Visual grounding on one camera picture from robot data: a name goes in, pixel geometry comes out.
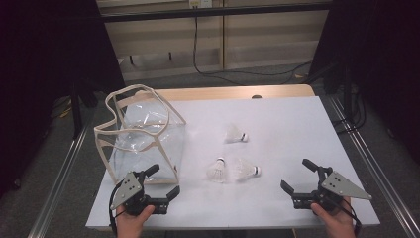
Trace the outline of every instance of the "clear plastic bag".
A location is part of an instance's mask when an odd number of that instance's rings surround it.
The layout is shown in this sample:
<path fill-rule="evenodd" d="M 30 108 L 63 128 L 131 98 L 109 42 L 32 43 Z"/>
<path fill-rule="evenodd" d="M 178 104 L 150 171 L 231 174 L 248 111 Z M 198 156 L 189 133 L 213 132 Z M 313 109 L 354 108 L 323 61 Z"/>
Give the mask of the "clear plastic bag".
<path fill-rule="evenodd" d="M 114 183 L 154 164 L 160 170 L 145 183 L 178 183 L 186 124 L 182 116 L 139 84 L 110 93 L 105 103 L 114 119 L 94 128 L 95 141 Z"/>

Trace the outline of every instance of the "feathered shuttlecock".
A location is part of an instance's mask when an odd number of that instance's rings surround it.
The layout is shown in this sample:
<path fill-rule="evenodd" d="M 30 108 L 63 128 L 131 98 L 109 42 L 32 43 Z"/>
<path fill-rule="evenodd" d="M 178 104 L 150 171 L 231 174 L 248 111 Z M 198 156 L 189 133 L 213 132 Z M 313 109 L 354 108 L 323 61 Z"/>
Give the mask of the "feathered shuttlecock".
<path fill-rule="evenodd" d="M 216 163 L 210 166 L 207 170 L 207 177 L 215 182 L 225 181 L 225 160 L 223 158 L 218 158 Z"/>
<path fill-rule="evenodd" d="M 262 169 L 250 162 L 238 159 L 238 164 L 235 169 L 235 179 L 247 179 L 250 177 L 257 177 L 262 173 Z"/>
<path fill-rule="evenodd" d="M 225 143 L 235 143 L 235 142 L 247 142 L 248 134 L 242 132 L 235 125 L 231 124 L 228 126 L 226 131 Z"/>

